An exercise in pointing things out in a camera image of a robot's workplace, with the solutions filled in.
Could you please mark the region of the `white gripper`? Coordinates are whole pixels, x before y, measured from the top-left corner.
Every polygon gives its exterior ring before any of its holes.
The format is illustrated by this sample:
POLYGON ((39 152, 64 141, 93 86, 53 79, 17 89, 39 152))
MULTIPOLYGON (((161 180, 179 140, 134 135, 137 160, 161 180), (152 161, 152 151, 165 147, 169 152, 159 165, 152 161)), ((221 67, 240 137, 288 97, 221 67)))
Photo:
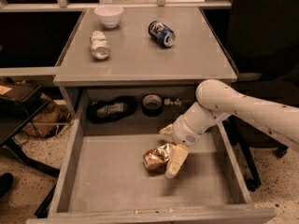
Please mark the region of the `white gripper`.
POLYGON ((174 178, 188 157, 189 150, 186 146, 197 143, 205 131, 228 117, 228 113, 210 111, 195 102, 184 114, 176 119, 173 125, 169 124, 162 128, 159 134, 172 135, 174 142, 178 144, 170 144, 165 176, 174 178))

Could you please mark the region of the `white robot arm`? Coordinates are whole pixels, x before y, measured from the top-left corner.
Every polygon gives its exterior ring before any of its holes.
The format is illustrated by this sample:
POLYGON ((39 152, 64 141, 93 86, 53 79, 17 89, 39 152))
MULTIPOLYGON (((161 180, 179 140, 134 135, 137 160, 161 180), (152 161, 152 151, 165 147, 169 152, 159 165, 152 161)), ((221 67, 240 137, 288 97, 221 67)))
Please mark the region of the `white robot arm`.
POLYGON ((177 145, 170 152, 165 176, 175 177, 189 154, 188 147, 196 144, 207 129, 230 116, 287 147, 299 148, 299 108, 247 96, 219 80, 208 79, 197 87, 191 107, 160 130, 177 145))

